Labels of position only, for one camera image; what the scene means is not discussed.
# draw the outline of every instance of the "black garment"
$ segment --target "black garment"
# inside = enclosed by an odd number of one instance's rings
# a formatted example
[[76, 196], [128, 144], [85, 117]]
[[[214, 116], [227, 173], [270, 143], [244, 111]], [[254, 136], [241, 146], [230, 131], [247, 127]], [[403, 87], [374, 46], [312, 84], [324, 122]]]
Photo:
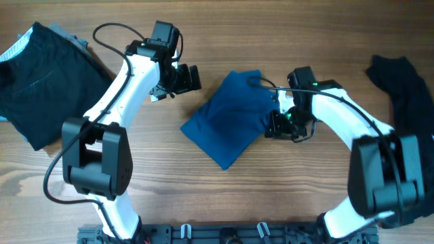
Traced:
[[372, 82], [390, 95], [398, 134], [418, 138], [422, 173], [427, 193], [424, 202], [404, 212], [403, 225], [434, 213], [434, 104], [424, 80], [407, 58], [388, 59], [375, 55], [366, 71]]
[[75, 45], [36, 22], [20, 54], [0, 62], [0, 115], [35, 150], [56, 141], [68, 117], [82, 117], [112, 79]]

